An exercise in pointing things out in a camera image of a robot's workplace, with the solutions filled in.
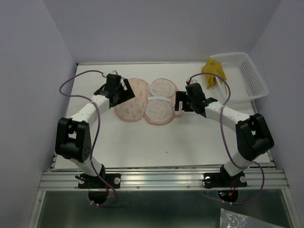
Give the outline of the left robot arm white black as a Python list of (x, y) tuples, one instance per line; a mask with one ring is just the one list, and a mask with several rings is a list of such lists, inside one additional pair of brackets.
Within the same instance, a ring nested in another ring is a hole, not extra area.
[(93, 156), (97, 139), (91, 138), (90, 128), (101, 122), (104, 112), (135, 97), (128, 79), (118, 74), (108, 74), (105, 79), (106, 83), (93, 93), (92, 98), (76, 95), (88, 102), (76, 114), (58, 121), (55, 143), (55, 153), (83, 171), (84, 177), (78, 178), (81, 183), (91, 182), (95, 187), (109, 186), (109, 183), (105, 180), (104, 165)]

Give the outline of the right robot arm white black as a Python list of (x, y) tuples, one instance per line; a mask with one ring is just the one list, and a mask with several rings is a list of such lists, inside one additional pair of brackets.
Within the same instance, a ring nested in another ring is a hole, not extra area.
[(195, 112), (207, 119), (219, 122), (236, 133), (237, 152), (229, 154), (229, 161), (219, 172), (205, 173), (202, 185), (206, 189), (230, 187), (242, 182), (243, 171), (260, 155), (273, 148), (274, 140), (261, 114), (248, 115), (224, 106), (215, 98), (206, 98), (200, 84), (186, 86), (185, 91), (175, 93), (175, 111)]

